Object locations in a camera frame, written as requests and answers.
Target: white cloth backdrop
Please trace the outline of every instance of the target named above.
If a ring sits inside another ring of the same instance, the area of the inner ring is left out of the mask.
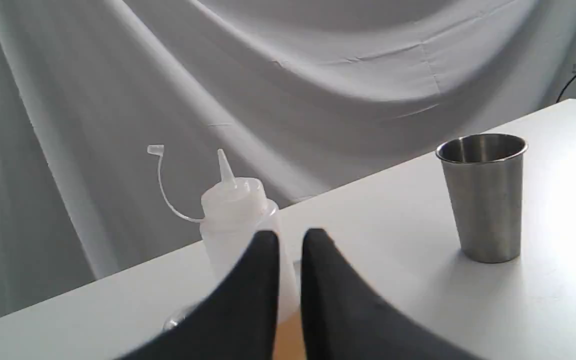
[[[190,216],[220,147],[289,205],[536,110],[575,30],[568,0],[0,0],[0,315],[199,239],[148,144]]]

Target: squeeze bottle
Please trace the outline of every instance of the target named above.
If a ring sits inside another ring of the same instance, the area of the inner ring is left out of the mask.
[[[205,215],[202,219],[186,216],[170,203],[162,185],[162,162],[164,145],[149,145],[148,153],[157,155],[158,185],[164,201],[172,212],[186,221],[199,223],[201,239],[208,253],[217,281],[221,282],[234,268],[253,235],[258,230],[272,230],[279,237],[279,299],[277,311],[277,334],[275,359],[300,359],[300,355],[285,356],[282,348],[298,351],[303,340],[299,310],[299,292],[295,279],[295,269],[286,254],[286,246],[281,240],[279,207],[266,197],[264,185],[258,178],[235,177],[221,148],[217,150],[221,182],[208,189],[201,196],[201,206]]]

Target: metal cup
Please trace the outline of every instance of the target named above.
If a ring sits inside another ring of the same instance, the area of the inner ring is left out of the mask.
[[[519,256],[522,235],[521,137],[479,134],[441,144],[441,160],[461,250],[481,263]]]

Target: table surface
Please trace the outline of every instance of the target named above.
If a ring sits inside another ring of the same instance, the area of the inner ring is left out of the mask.
[[[497,127],[523,137],[518,259],[459,251],[433,153],[281,210],[294,260],[325,228],[398,309],[486,359],[576,359],[576,100]],[[0,359],[110,359],[156,335],[215,286],[201,242],[0,318]]]

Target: cup rim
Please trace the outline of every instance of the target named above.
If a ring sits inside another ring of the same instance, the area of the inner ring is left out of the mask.
[[[450,144],[451,142],[462,141],[463,139],[468,139],[468,138],[473,138],[473,137],[486,137],[486,136],[490,136],[490,135],[514,138],[514,139],[519,140],[521,143],[523,143],[523,146],[522,146],[521,150],[513,153],[512,155],[508,155],[506,157],[501,157],[500,159],[494,159],[494,160],[490,160],[490,161],[462,162],[462,161],[455,161],[455,160],[447,159],[447,158],[440,155],[441,150],[446,145]],[[525,139],[523,139],[519,136],[510,135],[510,134],[502,134],[500,132],[486,132],[484,134],[472,134],[472,135],[460,136],[460,137],[457,137],[454,139],[450,139],[450,140],[442,143],[441,145],[437,146],[437,148],[434,150],[434,155],[437,158],[439,158],[439,160],[441,160],[442,162],[446,162],[446,163],[458,164],[461,166],[482,166],[482,165],[486,165],[486,164],[501,163],[501,162],[505,162],[505,161],[508,161],[510,159],[519,157],[519,156],[523,155],[523,153],[525,153],[526,150],[528,150],[528,142],[526,142]]]

